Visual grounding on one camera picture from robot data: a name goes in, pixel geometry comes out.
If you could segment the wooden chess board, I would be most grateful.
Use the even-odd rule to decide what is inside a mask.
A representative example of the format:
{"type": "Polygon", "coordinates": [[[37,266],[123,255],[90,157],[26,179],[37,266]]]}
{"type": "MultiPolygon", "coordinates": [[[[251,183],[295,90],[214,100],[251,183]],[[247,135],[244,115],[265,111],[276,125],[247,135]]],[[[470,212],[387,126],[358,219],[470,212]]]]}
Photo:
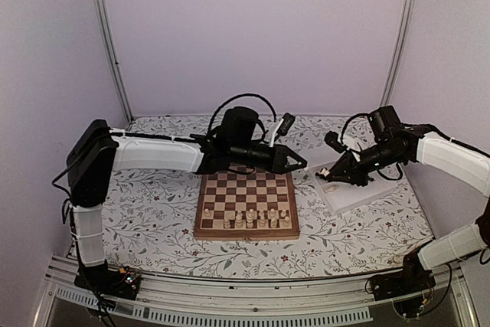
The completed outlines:
{"type": "Polygon", "coordinates": [[[278,175],[256,171],[250,175],[220,172],[201,179],[198,207],[194,221],[194,238],[206,241],[235,240],[297,240],[300,235],[295,187],[290,174],[278,175]],[[204,216],[204,209],[212,211],[204,216]],[[255,210],[253,227],[247,228],[249,209],[255,210]],[[277,227],[271,228],[269,210],[276,210],[277,227]],[[266,226],[258,227],[260,210],[265,211],[266,226]],[[281,210],[291,219],[290,227],[283,226],[281,210]],[[243,219],[243,227],[236,229],[236,218],[243,219]],[[224,228],[224,218],[229,218],[231,228],[224,228]]]}

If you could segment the white chess queen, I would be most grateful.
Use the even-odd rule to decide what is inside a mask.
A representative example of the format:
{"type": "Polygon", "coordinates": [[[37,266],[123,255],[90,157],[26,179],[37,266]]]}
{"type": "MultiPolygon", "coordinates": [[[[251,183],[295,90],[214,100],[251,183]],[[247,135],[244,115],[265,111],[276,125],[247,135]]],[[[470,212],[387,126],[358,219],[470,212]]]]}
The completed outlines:
{"type": "Polygon", "coordinates": [[[241,229],[243,227],[243,219],[237,217],[235,219],[234,226],[236,229],[241,229]]]}

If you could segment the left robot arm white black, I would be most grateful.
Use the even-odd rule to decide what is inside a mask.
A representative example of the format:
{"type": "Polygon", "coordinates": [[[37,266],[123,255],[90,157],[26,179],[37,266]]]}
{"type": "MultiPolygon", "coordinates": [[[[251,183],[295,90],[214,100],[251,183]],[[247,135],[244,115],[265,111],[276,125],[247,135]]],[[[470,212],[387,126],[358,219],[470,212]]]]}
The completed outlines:
{"type": "Polygon", "coordinates": [[[176,171],[208,175],[232,165],[286,174],[305,168],[306,160],[276,142],[294,116],[284,115],[267,129],[259,114],[238,106],[225,112],[220,124],[211,120],[203,133],[188,137],[136,133],[95,119],[66,159],[66,168],[52,181],[67,179],[72,237],[84,279],[98,292],[114,284],[103,244],[103,205],[116,173],[132,170],[176,171]]]}

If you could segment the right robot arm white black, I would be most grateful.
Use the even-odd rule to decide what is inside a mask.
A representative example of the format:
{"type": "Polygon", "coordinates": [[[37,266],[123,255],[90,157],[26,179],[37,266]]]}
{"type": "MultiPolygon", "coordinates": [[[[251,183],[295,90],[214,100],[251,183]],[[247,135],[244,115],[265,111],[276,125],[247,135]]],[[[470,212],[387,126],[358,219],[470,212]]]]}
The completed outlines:
{"type": "MultiPolygon", "coordinates": [[[[345,141],[346,132],[328,132],[325,143],[340,153],[338,161],[323,175],[328,182],[365,187],[372,172],[390,165],[414,163],[419,174],[434,184],[438,199],[456,201],[469,195],[489,199],[489,155],[443,133],[430,123],[404,123],[392,106],[358,113],[352,122],[365,118],[374,144],[366,149],[345,141]]],[[[474,219],[466,215],[450,233],[411,251],[396,277],[402,293],[412,293],[424,283],[426,273],[444,264],[463,261],[489,249],[489,209],[474,219]]]]}

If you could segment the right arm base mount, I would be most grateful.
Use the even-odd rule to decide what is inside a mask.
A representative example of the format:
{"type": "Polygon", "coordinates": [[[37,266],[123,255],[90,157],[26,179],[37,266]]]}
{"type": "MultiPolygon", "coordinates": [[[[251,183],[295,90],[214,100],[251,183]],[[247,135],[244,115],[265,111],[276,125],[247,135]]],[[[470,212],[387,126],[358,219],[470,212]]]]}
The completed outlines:
{"type": "Polygon", "coordinates": [[[412,319],[419,317],[428,303],[428,298],[422,296],[421,292],[428,290],[431,293],[436,281],[430,270],[424,270],[416,261],[409,261],[401,271],[374,275],[367,284],[367,291],[374,296],[375,301],[418,293],[418,296],[394,303],[395,312],[399,316],[412,319]]]}

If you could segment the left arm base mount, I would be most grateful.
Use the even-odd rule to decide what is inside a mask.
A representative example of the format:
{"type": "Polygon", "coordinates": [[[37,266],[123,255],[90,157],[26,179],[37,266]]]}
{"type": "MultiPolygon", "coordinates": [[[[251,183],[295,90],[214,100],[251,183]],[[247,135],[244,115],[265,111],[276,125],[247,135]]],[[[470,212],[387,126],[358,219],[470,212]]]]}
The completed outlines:
{"type": "Polygon", "coordinates": [[[79,266],[74,285],[92,292],[136,300],[141,283],[141,272],[125,266],[111,270],[107,262],[94,267],[79,266]]]}

